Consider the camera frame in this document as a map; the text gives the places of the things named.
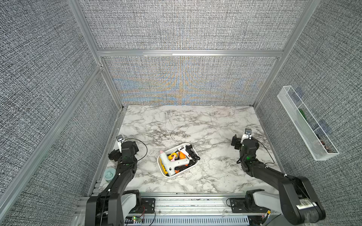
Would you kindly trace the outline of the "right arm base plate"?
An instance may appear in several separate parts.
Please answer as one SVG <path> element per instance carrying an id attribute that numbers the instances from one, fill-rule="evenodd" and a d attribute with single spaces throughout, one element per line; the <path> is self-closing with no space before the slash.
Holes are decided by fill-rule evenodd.
<path id="1" fill-rule="evenodd" d="M 266 213 L 265 207 L 257 206 L 251 198 L 231 198 L 230 206 L 233 213 Z"/>

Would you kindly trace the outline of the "yellow glue gun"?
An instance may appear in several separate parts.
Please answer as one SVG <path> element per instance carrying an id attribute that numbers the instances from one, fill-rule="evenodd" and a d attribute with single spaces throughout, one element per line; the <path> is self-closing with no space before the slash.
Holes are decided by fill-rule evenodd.
<path id="1" fill-rule="evenodd" d="M 167 156 L 168 156 L 168 159 L 171 160 L 171 161 L 176 160 L 176 158 L 177 158 L 177 154 L 175 154 L 175 153 L 167 154 Z M 162 162 L 161 162 L 161 160 L 160 160 L 160 157 L 158 158 L 158 163 L 159 163 L 159 166 L 160 166 L 161 171 L 163 172 L 163 174 L 164 174 L 166 177 L 168 177 L 168 173 L 167 173 L 167 171 L 165 170 L 165 168 L 164 168 L 164 166 L 163 166 L 163 164 L 162 164 Z"/>

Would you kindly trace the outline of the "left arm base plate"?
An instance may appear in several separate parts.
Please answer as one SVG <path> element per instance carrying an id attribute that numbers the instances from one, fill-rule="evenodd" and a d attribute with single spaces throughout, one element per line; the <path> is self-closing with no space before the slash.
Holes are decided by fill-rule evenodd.
<path id="1" fill-rule="evenodd" d="M 129 215 L 141 215 L 142 213 L 145 214 L 154 214 L 154 208 L 156 206 L 155 198 L 142 198 L 141 203 L 137 204 L 136 207 L 131 209 Z"/>

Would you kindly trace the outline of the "white pink glue gun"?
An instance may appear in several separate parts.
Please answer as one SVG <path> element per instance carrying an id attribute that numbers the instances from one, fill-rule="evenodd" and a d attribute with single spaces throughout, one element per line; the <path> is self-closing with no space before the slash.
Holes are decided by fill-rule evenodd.
<path id="1" fill-rule="evenodd" d="M 188 158 L 184 158 L 184 159 L 180 159 L 180 160 L 169 160 L 168 156 L 165 152 L 161 151 L 160 152 L 160 160 L 165 168 L 165 170 L 168 173 L 169 177 L 172 177 L 173 175 L 175 175 L 175 168 L 179 167 L 179 166 L 183 166 L 183 165 L 188 165 L 189 164 L 189 159 Z"/>

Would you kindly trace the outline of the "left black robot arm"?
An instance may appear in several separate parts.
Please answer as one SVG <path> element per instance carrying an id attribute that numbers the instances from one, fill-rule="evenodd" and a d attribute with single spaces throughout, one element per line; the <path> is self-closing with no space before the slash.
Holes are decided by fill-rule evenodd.
<path id="1" fill-rule="evenodd" d="M 128 214 L 142 208 L 139 190 L 125 190 L 135 176 L 138 151 L 134 141 L 125 141 L 110 154 L 117 159 L 116 175 L 104 191 L 88 199 L 86 226 L 124 226 Z"/>

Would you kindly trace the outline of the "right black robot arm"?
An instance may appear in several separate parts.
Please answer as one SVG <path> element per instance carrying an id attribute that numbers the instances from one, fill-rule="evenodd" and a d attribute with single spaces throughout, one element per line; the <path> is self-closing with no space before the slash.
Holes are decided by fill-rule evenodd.
<path id="1" fill-rule="evenodd" d="M 257 206 L 281 213 L 292 225 L 317 223 L 326 218 L 323 208 L 312 184 L 306 177 L 294 177 L 268 167 L 256 157 L 259 141 L 251 134 L 233 136 L 231 145 L 239 150 L 243 171 L 251 177 L 262 180 L 278 190 L 274 196 L 265 191 L 253 190 L 251 195 Z"/>

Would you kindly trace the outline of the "white orange glue gun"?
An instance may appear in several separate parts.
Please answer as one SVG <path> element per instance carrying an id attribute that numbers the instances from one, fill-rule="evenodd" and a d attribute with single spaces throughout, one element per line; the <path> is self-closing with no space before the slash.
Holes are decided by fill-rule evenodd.
<path id="1" fill-rule="evenodd" d="M 183 153 L 187 159 L 193 160 L 193 161 L 199 161 L 200 157 L 196 154 L 196 152 L 193 150 L 192 145 L 188 146 L 181 146 L 177 148 L 178 151 Z"/>

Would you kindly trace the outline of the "white plastic storage box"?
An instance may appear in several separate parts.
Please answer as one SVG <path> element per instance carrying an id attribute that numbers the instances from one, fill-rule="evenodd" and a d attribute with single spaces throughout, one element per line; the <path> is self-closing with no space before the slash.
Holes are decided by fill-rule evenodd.
<path id="1" fill-rule="evenodd" d="M 200 156 L 190 143 L 183 143 L 167 151 L 160 151 L 157 157 L 160 172 L 168 179 L 173 179 L 191 170 L 200 160 Z"/>

